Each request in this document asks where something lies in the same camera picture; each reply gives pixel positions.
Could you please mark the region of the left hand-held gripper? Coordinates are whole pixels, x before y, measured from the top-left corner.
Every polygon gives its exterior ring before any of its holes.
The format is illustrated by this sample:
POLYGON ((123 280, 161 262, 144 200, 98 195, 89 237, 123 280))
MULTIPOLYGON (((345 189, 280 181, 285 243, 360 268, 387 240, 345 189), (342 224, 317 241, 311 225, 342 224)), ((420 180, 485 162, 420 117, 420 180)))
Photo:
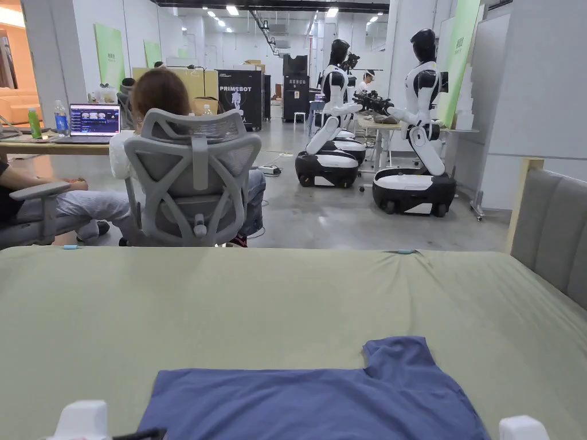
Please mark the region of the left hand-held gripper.
MULTIPOLYGON (((112 440, 163 440, 165 427, 113 436, 112 440)), ((78 400, 66 406, 58 419, 54 439, 109 439, 108 409, 103 400, 78 400)))

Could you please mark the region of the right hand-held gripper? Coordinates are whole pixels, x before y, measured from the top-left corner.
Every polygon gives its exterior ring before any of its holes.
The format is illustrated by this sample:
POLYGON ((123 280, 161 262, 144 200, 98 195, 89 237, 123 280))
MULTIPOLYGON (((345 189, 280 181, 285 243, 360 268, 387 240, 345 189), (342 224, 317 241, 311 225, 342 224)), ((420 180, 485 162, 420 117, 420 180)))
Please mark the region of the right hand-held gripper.
POLYGON ((545 426, 528 415, 508 417, 499 421, 501 440, 549 440, 545 426))

